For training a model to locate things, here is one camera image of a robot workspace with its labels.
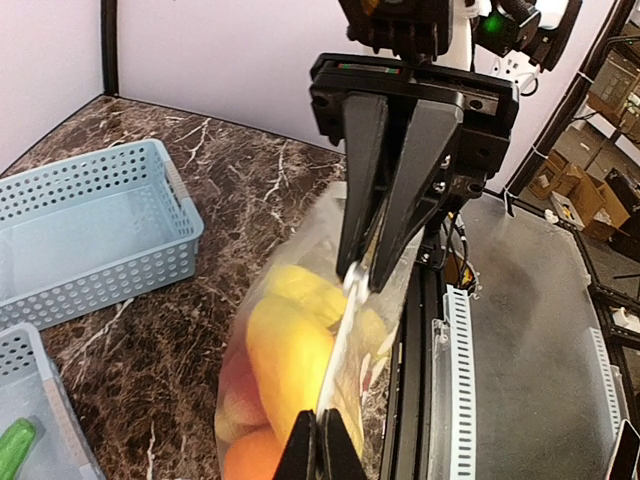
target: marble countertop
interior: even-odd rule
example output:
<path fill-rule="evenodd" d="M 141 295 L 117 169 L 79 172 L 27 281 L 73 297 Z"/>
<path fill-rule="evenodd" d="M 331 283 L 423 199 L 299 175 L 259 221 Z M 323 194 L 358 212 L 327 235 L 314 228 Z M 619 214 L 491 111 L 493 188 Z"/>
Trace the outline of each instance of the marble countertop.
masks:
<path fill-rule="evenodd" d="M 45 330 L 43 338 L 109 479 L 218 479 L 213 417 L 234 312 L 269 253 L 343 177 L 342 157 L 200 115 L 101 97 L 7 174 L 144 138 L 164 142 L 205 222 L 196 275 Z M 373 408 L 384 417 L 383 406 Z M 379 452 L 381 435 L 374 437 L 365 448 Z"/>

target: cucumber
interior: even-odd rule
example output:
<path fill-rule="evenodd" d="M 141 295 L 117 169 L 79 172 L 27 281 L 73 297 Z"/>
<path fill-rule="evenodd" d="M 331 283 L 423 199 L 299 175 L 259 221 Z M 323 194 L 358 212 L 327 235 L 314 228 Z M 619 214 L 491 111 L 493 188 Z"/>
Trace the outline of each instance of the cucumber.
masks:
<path fill-rule="evenodd" d="M 36 438 L 36 427 L 19 418 L 0 437 L 0 480 L 14 480 Z"/>

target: plastic bag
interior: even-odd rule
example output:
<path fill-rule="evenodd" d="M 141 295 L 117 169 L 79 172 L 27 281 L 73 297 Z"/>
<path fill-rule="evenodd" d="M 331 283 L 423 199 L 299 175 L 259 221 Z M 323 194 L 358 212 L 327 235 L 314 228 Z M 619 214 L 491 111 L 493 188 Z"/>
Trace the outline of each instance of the plastic bag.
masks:
<path fill-rule="evenodd" d="M 335 274 L 345 185 L 329 187 L 278 247 L 240 306 L 219 378 L 215 431 L 224 480 L 271 479 L 298 413 L 314 410 L 347 298 Z M 327 408 L 362 457 L 362 402 L 390 357 L 419 237 L 354 317 Z"/>

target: blue plastic basket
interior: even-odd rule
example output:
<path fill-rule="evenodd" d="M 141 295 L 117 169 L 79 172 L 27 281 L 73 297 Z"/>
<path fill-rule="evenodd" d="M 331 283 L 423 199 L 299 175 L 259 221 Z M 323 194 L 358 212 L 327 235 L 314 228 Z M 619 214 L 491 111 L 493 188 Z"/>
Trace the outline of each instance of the blue plastic basket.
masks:
<path fill-rule="evenodd" d="M 38 331 L 21 323 L 0 333 L 0 434 L 18 418 L 36 440 L 15 480 L 104 480 Z"/>
<path fill-rule="evenodd" d="M 187 278 L 203 229 L 158 140 L 0 180 L 0 330 L 47 328 Z"/>

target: mango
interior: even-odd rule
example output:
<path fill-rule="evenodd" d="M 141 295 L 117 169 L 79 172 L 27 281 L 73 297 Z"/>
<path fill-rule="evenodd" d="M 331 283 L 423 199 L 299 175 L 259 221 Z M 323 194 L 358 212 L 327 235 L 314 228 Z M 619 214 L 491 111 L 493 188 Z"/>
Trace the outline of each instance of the mango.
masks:
<path fill-rule="evenodd" d="M 333 337 L 314 315 L 279 295 L 254 308 L 246 344 L 262 406 L 282 447 L 298 413 L 315 410 Z"/>
<path fill-rule="evenodd" d="M 294 300 L 325 328 L 338 323 L 347 308 L 342 290 L 297 265 L 274 268 L 268 277 L 267 291 Z"/>

